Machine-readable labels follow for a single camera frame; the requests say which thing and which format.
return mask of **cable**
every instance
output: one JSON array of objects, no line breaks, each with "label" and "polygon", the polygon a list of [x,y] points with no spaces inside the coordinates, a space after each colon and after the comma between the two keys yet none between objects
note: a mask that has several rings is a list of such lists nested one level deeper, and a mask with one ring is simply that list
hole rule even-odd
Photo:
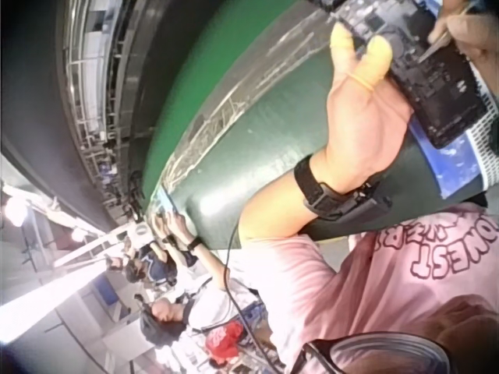
[{"label": "cable", "polygon": [[227,279],[228,278],[227,277],[228,261],[229,261],[229,257],[230,257],[230,253],[231,253],[232,242],[234,241],[235,233],[237,232],[238,226],[239,226],[239,222],[237,222],[235,224],[235,227],[231,233],[231,237],[228,240],[227,259],[225,260],[225,268],[224,268],[224,287],[225,287],[225,290],[227,291],[228,298],[230,298],[232,304],[234,304],[235,308],[237,309],[237,313],[239,314],[239,317],[241,318],[241,322],[242,322],[244,328],[246,329],[246,331],[248,332],[248,334],[251,336],[251,339],[253,340],[253,343],[255,344],[255,346],[258,348],[258,351],[260,351],[260,353],[263,355],[263,357],[265,358],[265,361],[267,361],[267,364],[271,367],[272,371],[275,374],[281,374],[281,372],[275,367],[275,365],[272,363],[272,361],[267,356],[267,353],[264,351],[264,349],[260,345],[260,342],[255,337],[255,334],[253,333],[253,331],[250,328],[250,325],[248,324],[248,321],[246,321],[246,318],[242,314],[241,308],[239,307],[239,305],[235,301],[234,297],[232,296],[232,293],[228,289],[228,279]]}]

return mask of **pink t-shirt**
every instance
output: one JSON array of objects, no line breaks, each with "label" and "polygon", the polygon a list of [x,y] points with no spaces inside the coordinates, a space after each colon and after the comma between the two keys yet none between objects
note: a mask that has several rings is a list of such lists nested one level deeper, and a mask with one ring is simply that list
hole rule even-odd
[{"label": "pink t-shirt", "polygon": [[338,273],[305,235],[254,240],[245,250],[271,340],[290,369],[307,342],[398,331],[459,295],[482,296],[499,312],[498,238],[497,223],[463,203],[367,233]]}]

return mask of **electronic device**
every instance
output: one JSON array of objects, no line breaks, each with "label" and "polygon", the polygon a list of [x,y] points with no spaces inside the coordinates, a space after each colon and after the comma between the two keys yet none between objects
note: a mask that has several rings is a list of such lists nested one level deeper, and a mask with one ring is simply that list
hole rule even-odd
[{"label": "electronic device", "polygon": [[419,63],[435,24],[428,9],[413,0],[310,2],[334,12],[345,23],[362,42],[359,54],[376,34],[390,42],[390,77],[407,97],[436,148],[447,146],[486,113],[471,66],[453,41]]}]

